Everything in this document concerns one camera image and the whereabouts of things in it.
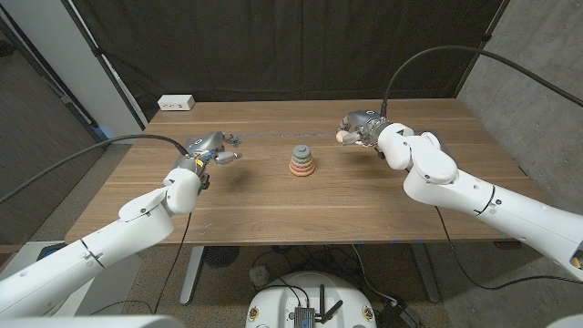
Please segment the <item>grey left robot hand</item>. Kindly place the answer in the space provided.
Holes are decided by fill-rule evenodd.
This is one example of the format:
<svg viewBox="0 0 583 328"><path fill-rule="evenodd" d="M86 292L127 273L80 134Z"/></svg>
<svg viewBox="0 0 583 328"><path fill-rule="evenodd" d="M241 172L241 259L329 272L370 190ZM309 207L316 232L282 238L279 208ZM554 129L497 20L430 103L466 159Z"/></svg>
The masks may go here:
<svg viewBox="0 0 583 328"><path fill-rule="evenodd" d="M196 137L193 141L187 142L185 146L187 154L177 160L176 168L188 169L202 177L211 161L217 165L226 165L242 157L239 152L227 151L225 144L237 148L240 139L236 135L219 131Z"/></svg>

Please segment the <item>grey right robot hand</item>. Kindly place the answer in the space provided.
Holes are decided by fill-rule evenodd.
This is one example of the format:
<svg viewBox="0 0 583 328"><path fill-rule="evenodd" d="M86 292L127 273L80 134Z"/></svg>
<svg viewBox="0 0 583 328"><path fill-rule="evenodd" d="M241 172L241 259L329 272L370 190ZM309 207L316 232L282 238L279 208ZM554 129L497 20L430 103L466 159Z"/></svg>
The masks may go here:
<svg viewBox="0 0 583 328"><path fill-rule="evenodd" d="M348 113L339 125L336 140L342 145L371 147L377 143L380 133L391 122L380 112L357 110Z"/></svg>

